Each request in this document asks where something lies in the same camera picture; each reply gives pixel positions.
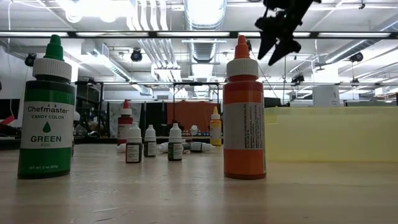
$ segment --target ceiling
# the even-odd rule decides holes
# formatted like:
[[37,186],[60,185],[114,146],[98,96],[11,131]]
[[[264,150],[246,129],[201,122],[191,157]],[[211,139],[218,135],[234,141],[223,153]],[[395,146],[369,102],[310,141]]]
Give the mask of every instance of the ceiling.
[[[65,11],[58,7],[55,1],[14,0],[8,12],[10,1],[0,2],[0,30],[8,30],[10,19],[11,30],[128,30],[126,25],[126,14],[129,13],[126,6],[127,0],[113,0],[112,2],[118,9],[118,17],[115,22],[106,23],[98,17],[84,17],[80,22],[72,24],[65,19]],[[299,27],[301,31],[370,31],[388,18],[397,15],[398,1],[395,0],[365,0],[366,7],[359,10],[361,0],[323,0],[322,4],[313,4],[303,19],[303,26]],[[167,23],[171,30],[185,30],[185,19],[182,0],[167,1]],[[261,3],[249,3],[245,0],[228,0],[223,30],[256,30],[254,22],[261,17],[265,8]],[[29,47],[44,47],[48,40],[45,39],[12,39],[11,45],[18,46],[14,49],[24,49]],[[141,47],[137,39],[96,39],[96,44],[105,43],[111,50],[111,58],[117,61],[120,66],[130,72],[131,76],[137,81],[151,81],[151,61],[143,55],[141,62],[132,62],[130,54],[134,47]],[[259,62],[261,70],[269,78],[270,82],[281,82],[285,73],[314,55],[327,55],[341,48],[350,42],[350,40],[299,40],[302,50],[299,54],[289,55],[286,60],[277,62],[272,67],[267,65],[267,60]],[[252,49],[254,55],[259,48],[259,40],[252,39]],[[214,66],[212,75],[225,77],[226,64],[233,54],[235,40],[226,40],[219,44],[217,50],[217,65]],[[354,76],[377,70],[381,67],[393,63],[397,58],[398,51],[391,50],[398,46],[396,40],[383,40],[362,51],[364,60],[359,64],[354,64],[354,69],[350,69],[351,62],[338,62],[333,66],[339,68],[341,81],[349,81]],[[178,65],[181,66],[182,78],[187,78],[190,73],[190,57],[187,44],[181,43],[181,39],[172,39],[172,47],[175,52]],[[380,54],[390,51],[388,54],[377,57]],[[87,55],[74,55],[75,59],[81,65],[79,75],[91,76],[97,80],[113,81],[114,75],[104,65],[87,61]],[[311,80],[312,70],[305,71],[306,80]],[[290,79],[294,73],[287,75]],[[377,82],[385,77],[394,77],[398,75],[397,69],[380,73],[369,79],[369,82]]]

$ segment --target wooden table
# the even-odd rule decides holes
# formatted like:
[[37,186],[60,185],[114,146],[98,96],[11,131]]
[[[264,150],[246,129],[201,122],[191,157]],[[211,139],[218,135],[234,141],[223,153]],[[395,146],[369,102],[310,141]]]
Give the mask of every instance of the wooden table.
[[0,223],[398,223],[398,164],[272,163],[266,180],[223,176],[221,149],[125,164],[76,146],[70,175],[17,180],[0,151]]

